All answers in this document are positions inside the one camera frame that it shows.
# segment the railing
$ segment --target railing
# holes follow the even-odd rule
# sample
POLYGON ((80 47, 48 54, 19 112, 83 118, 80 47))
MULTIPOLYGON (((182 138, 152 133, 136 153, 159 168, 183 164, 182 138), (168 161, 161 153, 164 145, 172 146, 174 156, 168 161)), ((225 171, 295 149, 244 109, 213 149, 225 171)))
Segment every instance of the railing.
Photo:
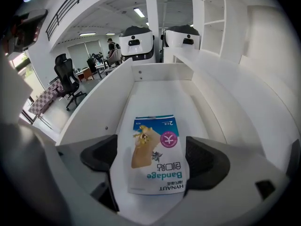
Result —
POLYGON ((68 11, 78 4, 80 0, 66 0, 62 6, 58 9, 54 17, 52 18, 48 28, 46 29, 48 40, 50 40, 55 29, 60 25, 61 20, 68 13, 68 11))

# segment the pink logo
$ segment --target pink logo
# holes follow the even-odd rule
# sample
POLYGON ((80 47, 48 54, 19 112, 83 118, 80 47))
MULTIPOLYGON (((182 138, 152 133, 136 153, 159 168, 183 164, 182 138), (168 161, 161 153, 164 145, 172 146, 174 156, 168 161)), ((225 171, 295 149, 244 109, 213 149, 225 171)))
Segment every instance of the pink logo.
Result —
POLYGON ((172 131, 166 131, 161 135, 160 142, 167 148, 172 148, 177 144, 178 137, 172 131))

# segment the ceiling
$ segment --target ceiling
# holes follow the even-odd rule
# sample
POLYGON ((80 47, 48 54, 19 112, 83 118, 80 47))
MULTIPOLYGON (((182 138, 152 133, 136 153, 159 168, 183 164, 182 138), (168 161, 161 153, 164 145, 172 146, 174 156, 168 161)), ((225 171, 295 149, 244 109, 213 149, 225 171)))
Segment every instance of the ceiling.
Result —
MULTIPOLYGON (((159 28, 192 24, 192 0, 157 0, 159 28)), ((108 32, 120 33, 126 28, 145 26, 147 18, 146 0, 108 0, 95 4, 79 16, 59 43, 80 38, 85 32, 95 36, 108 32), (133 8, 139 8, 145 17, 139 17, 133 8)))

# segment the bandage package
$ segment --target bandage package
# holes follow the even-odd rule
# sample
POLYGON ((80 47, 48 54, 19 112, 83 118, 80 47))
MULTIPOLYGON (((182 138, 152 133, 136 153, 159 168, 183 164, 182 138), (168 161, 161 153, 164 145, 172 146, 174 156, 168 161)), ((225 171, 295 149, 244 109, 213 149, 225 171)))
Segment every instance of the bandage package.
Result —
POLYGON ((136 117, 128 192, 174 194, 185 191, 185 157, 173 115, 136 117))

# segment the cartoon character illustration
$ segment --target cartoon character illustration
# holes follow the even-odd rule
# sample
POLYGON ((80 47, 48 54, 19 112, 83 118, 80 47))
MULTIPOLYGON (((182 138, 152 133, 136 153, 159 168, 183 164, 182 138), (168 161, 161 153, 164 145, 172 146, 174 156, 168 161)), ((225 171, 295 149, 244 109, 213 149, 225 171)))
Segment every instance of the cartoon character illustration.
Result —
POLYGON ((139 143, 138 147, 140 147, 141 145, 146 144, 149 141, 150 138, 147 135, 147 132, 152 131, 152 127, 148 128, 146 126, 141 125, 140 129, 141 129, 142 132, 140 132, 139 134, 133 135, 133 137, 139 137, 138 138, 138 143, 139 143))
POLYGON ((155 160, 157 162, 160 162, 160 156, 162 156, 162 153, 158 153, 158 152, 152 152, 152 160, 155 160))

